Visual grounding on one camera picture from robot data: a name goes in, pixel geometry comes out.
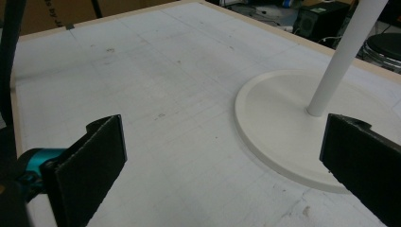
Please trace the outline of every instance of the table surface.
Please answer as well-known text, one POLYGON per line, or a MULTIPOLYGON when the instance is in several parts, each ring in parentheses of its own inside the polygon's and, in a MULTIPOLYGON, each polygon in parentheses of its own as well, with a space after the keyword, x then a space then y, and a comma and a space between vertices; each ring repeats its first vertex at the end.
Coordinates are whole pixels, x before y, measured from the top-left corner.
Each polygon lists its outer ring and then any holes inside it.
MULTIPOLYGON (((323 72, 330 54, 198 1, 26 36, 14 63, 20 149, 67 148, 86 124, 122 115, 129 160, 89 226, 381 226, 353 195, 264 166, 235 129, 245 82, 323 72)), ((356 61, 345 79, 401 115, 396 74, 356 61)), ((36 226, 55 226, 46 196, 29 210, 36 226)))

